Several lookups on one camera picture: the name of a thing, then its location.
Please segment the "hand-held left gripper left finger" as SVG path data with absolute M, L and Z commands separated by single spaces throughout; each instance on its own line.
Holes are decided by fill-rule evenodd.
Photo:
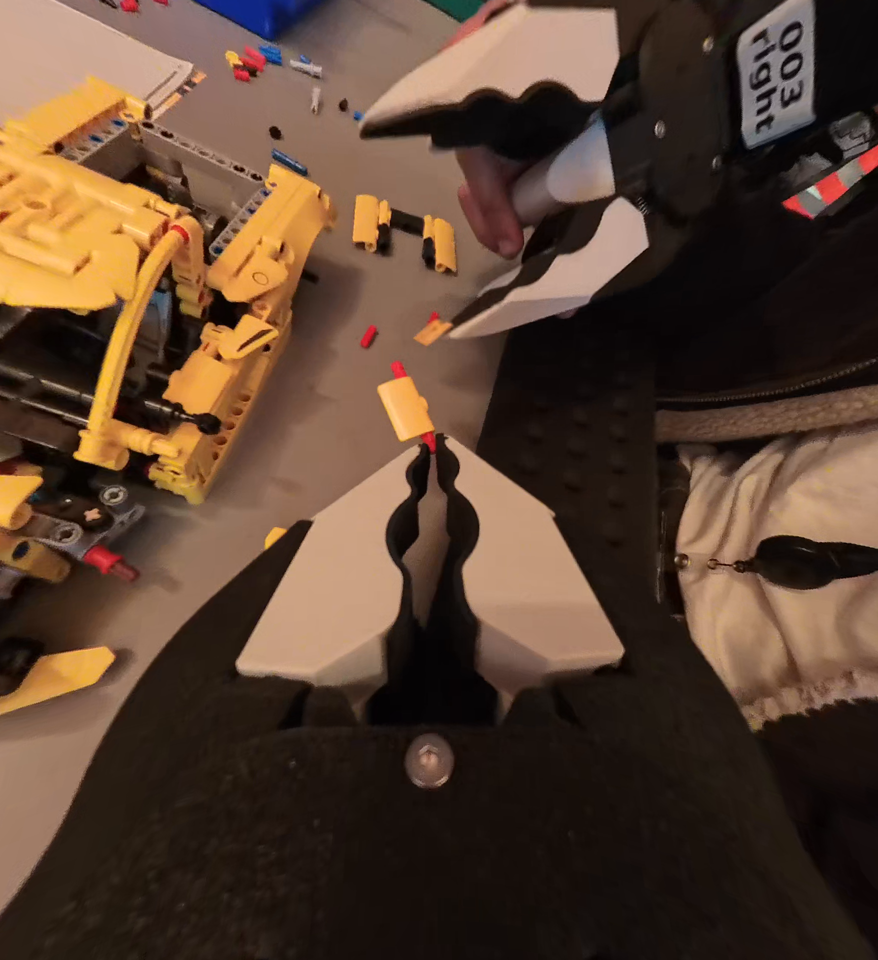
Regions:
M 415 630 L 405 558 L 430 471 L 430 448 L 414 446 L 314 516 L 238 674 L 338 689 L 355 705 L 385 686 L 390 634 L 397 628 L 404 646 Z

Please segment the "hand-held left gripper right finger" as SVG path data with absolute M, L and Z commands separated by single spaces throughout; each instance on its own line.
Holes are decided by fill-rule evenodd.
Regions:
M 477 621 L 474 666 L 500 701 L 618 667 L 624 645 L 554 512 L 456 438 L 437 451 L 452 459 L 447 505 L 460 495 L 477 519 L 462 585 Z

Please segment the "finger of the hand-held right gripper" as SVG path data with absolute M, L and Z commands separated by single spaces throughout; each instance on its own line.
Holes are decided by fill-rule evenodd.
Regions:
M 613 6 L 505 6 L 367 108 L 364 140 L 427 138 L 533 161 L 583 131 L 621 57 Z
M 447 337 L 481 338 L 587 306 L 649 248 L 646 216 L 627 198 L 604 198 L 547 216 L 517 266 L 486 285 Z

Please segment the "yellow brick piece grey axle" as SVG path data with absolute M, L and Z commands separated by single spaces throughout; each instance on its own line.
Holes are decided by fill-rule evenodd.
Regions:
M 425 215 L 421 240 L 421 259 L 428 269 L 439 274 L 457 274 L 456 234 L 450 222 Z

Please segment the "yellow brick beam piece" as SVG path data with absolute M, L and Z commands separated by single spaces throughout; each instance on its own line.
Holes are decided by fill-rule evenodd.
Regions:
M 435 431 L 429 403 L 411 376 L 384 381 L 376 387 L 376 393 L 399 442 L 421 443 L 420 434 Z

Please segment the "yellow brick piece black connector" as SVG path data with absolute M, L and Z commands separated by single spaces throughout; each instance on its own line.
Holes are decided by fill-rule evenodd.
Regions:
M 425 218 L 390 206 L 387 200 L 369 194 L 355 196 L 352 244 L 366 252 L 385 256 L 392 249 L 393 233 L 422 237 Z

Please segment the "grey desk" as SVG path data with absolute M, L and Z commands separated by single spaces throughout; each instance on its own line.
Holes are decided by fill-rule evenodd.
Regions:
M 253 119 L 263 91 L 236 83 L 224 57 L 256 40 L 249 31 L 195 2 L 138 16 L 99 2 L 69 6 L 201 69 L 205 79 L 160 122 L 265 173 L 268 138 Z M 365 112 L 456 31 L 424 2 L 325 2 L 277 44 L 325 65 Z M 332 199 L 337 225 L 313 247 L 316 281 L 300 285 L 288 347 L 209 498 L 193 507 L 146 493 L 145 520 L 122 539 L 136 584 L 78 571 L 24 598 L 10 624 L 52 650 L 105 645 L 117 660 L 95 686 L 0 717 L 0 915 L 56 834 L 124 700 L 175 633 L 256 558 L 272 527 L 311 517 L 400 451 L 377 395 L 390 364 L 404 363 L 440 429 L 472 445 L 481 432 L 503 340 L 427 348 L 413 340 L 433 310 L 451 316 L 497 265 L 462 216 L 455 159 L 423 139 L 363 141 L 358 125 L 329 114 L 309 133 L 312 125 L 299 121 L 299 137 L 313 138 L 309 175 Z M 457 274 L 429 269 L 422 237 L 398 230 L 385 255 L 355 246 L 359 194 L 449 222 Z M 378 335 L 364 350 L 370 325 Z

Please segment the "person's right hand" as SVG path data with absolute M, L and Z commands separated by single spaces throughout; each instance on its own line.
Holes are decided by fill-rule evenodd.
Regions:
M 529 163 L 500 157 L 483 147 L 457 150 L 455 156 L 464 178 L 458 201 L 470 230 L 486 250 L 506 260 L 516 258 L 524 247 L 525 233 L 512 188 Z

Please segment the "orange traffic cone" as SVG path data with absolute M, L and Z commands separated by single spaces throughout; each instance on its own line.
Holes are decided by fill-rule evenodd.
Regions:
M 833 213 L 839 208 L 840 201 L 876 169 L 878 143 L 840 166 L 835 172 L 822 176 L 811 186 L 784 199 L 781 207 L 808 220 Z

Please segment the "white shirt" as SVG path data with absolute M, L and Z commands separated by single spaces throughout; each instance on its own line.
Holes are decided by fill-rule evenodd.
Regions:
M 796 590 L 729 567 L 777 535 L 878 548 L 878 424 L 776 438 L 749 456 L 684 444 L 679 457 L 687 627 L 750 726 L 878 700 L 878 572 Z

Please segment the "blue plastic bin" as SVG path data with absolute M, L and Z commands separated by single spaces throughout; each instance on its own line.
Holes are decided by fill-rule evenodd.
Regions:
M 324 1 L 196 1 L 201 7 L 255 36 L 276 40 L 309 16 Z

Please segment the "scattered red blue pins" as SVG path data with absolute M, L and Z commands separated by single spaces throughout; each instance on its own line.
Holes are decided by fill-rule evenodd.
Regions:
M 268 159 L 280 170 L 302 177 L 314 170 L 305 156 L 314 141 L 299 136 L 299 121 L 309 121 L 307 132 L 313 134 L 327 114 L 354 125 L 363 118 L 359 101 L 342 92 L 331 70 L 307 54 L 285 54 L 263 43 L 228 50 L 224 57 L 237 84 L 262 91 L 264 105 L 253 109 L 253 122 L 268 138 Z

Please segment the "yellow brick car model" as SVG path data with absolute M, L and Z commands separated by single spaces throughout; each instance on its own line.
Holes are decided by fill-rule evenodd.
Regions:
M 99 78 L 0 125 L 0 598 L 207 498 L 335 222 Z

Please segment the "open instruction booklet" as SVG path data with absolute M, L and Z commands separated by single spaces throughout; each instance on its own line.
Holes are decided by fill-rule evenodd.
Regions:
M 0 2 L 0 122 L 89 77 L 157 109 L 193 72 L 192 63 L 59 2 Z

